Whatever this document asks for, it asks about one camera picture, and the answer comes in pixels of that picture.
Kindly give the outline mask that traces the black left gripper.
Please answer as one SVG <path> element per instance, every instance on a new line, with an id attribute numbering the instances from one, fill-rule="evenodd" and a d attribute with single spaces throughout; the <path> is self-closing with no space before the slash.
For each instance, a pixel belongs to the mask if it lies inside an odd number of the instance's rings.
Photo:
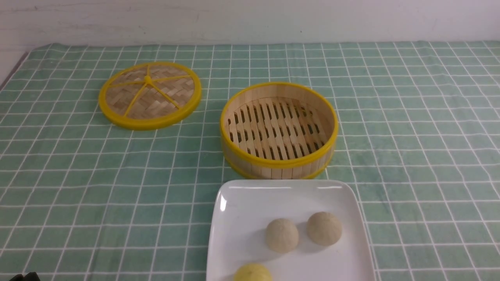
<path id="1" fill-rule="evenodd" d="M 36 272 L 29 272 L 25 275 L 17 274 L 10 281 L 39 281 L 39 276 Z"/>

